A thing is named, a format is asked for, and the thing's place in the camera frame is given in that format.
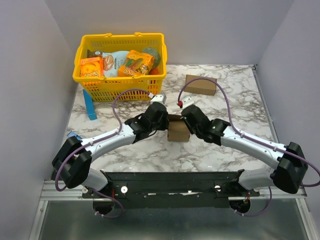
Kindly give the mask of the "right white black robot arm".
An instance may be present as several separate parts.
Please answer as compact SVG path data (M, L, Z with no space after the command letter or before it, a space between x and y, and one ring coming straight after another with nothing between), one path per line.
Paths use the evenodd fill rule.
M194 104L183 109L181 115L190 133L199 139L236 149L267 165L255 170L240 170L230 183L230 191L234 195L241 196L247 190L273 186L289 194L298 192L308 166L301 160L304 154L297 143L284 145L233 129L222 119L210 120Z

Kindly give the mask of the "brown cardboard box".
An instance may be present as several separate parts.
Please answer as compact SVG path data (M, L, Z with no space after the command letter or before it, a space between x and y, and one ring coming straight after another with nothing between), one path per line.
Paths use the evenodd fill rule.
M199 79L188 84L184 91L186 93L214 96L216 94L217 86L209 80Z
M190 131L181 115L168 115L169 125L167 130L167 140L169 142L188 142Z

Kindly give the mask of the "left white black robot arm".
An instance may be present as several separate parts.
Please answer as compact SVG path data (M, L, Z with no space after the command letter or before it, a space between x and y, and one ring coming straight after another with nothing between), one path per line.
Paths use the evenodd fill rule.
M144 113L126 120L112 131L81 140L75 136L67 138L52 161L56 171L56 189L61 192L66 188L84 186L93 189L101 198L107 197L111 185L101 170L91 168L92 162L108 152L144 140L152 132L164 131L168 127L166 107L155 102Z

